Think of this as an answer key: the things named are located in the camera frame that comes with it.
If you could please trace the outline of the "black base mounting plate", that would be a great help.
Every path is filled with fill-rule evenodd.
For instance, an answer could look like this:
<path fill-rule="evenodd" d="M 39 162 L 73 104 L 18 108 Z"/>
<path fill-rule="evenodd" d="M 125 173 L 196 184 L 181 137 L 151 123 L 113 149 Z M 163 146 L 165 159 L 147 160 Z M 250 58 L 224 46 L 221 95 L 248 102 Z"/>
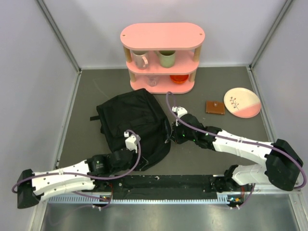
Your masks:
<path fill-rule="evenodd" d="M 128 175 L 96 183 L 94 192 L 113 193 L 119 200 L 216 199 L 217 193 L 243 196 L 251 185 L 238 186 L 213 175 Z"/>

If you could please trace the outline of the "clear drinking glass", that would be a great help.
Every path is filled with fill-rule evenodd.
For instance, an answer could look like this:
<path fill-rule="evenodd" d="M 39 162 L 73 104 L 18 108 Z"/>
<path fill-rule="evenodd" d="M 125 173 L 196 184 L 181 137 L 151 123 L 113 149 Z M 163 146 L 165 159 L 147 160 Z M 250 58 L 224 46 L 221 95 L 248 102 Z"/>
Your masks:
<path fill-rule="evenodd" d="M 155 87 L 159 82 L 159 76 L 149 75 L 147 76 L 147 83 L 150 87 Z"/>

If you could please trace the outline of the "black student backpack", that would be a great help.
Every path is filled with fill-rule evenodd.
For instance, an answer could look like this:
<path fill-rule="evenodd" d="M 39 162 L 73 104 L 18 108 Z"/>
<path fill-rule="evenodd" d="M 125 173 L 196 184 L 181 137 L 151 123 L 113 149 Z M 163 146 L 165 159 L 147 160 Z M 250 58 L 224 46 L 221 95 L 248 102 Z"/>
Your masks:
<path fill-rule="evenodd" d="M 96 107 L 101 133 L 114 152 L 125 147 L 124 132 L 134 131 L 141 138 L 141 159 L 136 171 L 146 171 L 169 153 L 171 126 L 156 98 L 146 89 L 117 95 Z"/>

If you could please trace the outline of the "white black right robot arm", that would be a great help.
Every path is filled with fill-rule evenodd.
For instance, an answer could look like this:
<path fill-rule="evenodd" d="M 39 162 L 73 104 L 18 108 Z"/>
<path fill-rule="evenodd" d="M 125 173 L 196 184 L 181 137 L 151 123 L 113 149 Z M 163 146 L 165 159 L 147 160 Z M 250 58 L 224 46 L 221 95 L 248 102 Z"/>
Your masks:
<path fill-rule="evenodd" d="M 232 165 L 222 177 L 213 181 L 216 190 L 235 191 L 248 184 L 271 184 L 284 191 L 298 189 L 297 179 L 307 177 L 302 169 L 303 162 L 284 140 L 260 142 L 239 137 L 217 127 L 203 126 L 198 119 L 187 113 L 174 113 L 172 140 L 181 144 L 192 141 L 203 149 L 229 153 L 250 160 L 252 165 Z"/>

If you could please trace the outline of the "orange plastic bowl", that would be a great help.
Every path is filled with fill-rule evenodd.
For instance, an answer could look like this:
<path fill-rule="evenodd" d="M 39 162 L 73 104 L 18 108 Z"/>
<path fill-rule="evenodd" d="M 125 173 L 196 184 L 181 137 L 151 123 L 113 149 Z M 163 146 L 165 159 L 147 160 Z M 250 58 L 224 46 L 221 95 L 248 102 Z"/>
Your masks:
<path fill-rule="evenodd" d="M 176 84 L 183 84 L 185 83 L 189 78 L 189 74 L 187 75 L 170 75 L 170 79 L 172 82 Z"/>

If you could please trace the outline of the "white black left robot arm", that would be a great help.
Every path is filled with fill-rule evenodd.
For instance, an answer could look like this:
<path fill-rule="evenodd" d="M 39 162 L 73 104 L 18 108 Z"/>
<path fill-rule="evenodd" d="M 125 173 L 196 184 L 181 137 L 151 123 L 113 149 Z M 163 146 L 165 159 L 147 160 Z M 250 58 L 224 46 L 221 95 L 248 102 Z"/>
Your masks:
<path fill-rule="evenodd" d="M 137 149 L 120 149 L 111 154 L 98 154 L 77 164 L 49 172 L 22 171 L 12 192 L 17 194 L 17 208 L 36 206 L 40 201 L 63 193 L 81 190 L 104 191 L 115 173 L 131 172 L 148 165 Z"/>

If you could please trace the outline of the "brown leather wallet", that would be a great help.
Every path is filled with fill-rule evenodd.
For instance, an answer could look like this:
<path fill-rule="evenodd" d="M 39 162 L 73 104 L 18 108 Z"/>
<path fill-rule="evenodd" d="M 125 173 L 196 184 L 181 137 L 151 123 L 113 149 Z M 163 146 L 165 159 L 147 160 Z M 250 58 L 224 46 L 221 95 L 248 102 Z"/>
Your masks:
<path fill-rule="evenodd" d="M 225 105 L 223 102 L 206 101 L 205 112 L 208 114 L 225 115 Z"/>

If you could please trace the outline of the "green mug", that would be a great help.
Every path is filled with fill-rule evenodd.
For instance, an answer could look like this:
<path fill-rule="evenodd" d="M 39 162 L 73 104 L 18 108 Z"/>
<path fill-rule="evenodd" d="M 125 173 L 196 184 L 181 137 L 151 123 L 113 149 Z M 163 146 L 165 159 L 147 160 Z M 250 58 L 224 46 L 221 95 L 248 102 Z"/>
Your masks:
<path fill-rule="evenodd" d="M 164 68 L 171 68 L 175 64 L 176 51 L 154 51 L 159 63 Z"/>

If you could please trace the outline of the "pink wooden shelf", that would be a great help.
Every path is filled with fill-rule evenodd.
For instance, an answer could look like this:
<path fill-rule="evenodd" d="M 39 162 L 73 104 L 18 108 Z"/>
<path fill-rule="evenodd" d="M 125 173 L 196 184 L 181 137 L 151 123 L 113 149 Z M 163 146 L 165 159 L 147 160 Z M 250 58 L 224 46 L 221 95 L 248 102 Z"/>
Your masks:
<path fill-rule="evenodd" d="M 145 88 L 154 94 L 171 91 L 184 94 L 192 90 L 199 65 L 204 30 L 193 23 L 137 23 L 124 28 L 120 34 L 126 65 L 133 90 Z M 133 60 L 132 51 L 148 51 L 149 65 L 138 69 Z M 175 64 L 171 68 L 160 65 L 154 51 L 176 51 Z M 176 84 L 170 75 L 187 75 L 188 80 Z M 159 76 L 155 87 L 147 83 L 147 76 Z"/>

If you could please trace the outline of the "pink and cream plate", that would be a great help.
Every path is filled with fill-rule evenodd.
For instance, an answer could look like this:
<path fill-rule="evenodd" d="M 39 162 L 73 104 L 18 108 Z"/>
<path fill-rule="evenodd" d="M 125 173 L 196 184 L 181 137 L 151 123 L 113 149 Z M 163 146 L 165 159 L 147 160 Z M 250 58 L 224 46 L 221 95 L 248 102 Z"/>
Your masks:
<path fill-rule="evenodd" d="M 224 95 L 226 109 L 234 116 L 240 118 L 252 118 L 259 114 L 261 101 L 259 97 L 249 89 L 233 88 Z"/>

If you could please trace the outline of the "pink mug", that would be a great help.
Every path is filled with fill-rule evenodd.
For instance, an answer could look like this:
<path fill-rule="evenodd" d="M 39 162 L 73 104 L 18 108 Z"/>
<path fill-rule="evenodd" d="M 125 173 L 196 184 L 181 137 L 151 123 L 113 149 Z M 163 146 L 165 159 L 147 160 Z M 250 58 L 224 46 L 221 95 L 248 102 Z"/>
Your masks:
<path fill-rule="evenodd" d="M 146 69 L 149 65 L 148 51 L 132 51 L 133 60 L 138 69 Z"/>

